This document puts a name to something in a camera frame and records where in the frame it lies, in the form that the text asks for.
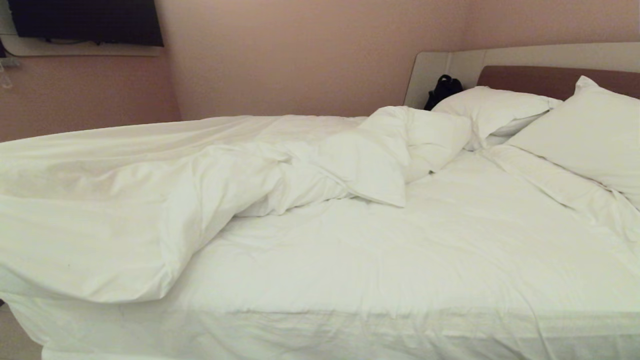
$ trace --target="black bag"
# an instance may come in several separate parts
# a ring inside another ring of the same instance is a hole
[[[436,88],[429,92],[429,100],[424,106],[425,110],[432,110],[442,99],[453,94],[462,92],[462,84],[460,80],[454,79],[449,75],[440,76]]]

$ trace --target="brown headboard panel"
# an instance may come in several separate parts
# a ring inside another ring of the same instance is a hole
[[[640,72],[537,66],[485,66],[478,85],[567,100],[585,75],[603,88],[640,99]]]

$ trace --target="mattress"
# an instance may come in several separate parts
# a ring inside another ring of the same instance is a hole
[[[5,300],[45,360],[640,359],[637,211],[563,203],[508,148],[462,152],[405,208],[235,218],[161,300]]]

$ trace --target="pink wall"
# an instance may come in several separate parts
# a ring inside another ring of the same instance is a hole
[[[638,0],[471,1],[463,49],[640,41]]]
[[[368,115],[420,51],[462,44],[468,0],[158,0],[186,120]]]
[[[0,141],[180,120],[166,56],[20,60],[0,88]]]

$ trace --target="tv screen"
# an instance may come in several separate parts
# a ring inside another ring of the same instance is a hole
[[[164,46],[154,0],[9,0],[20,37]]]

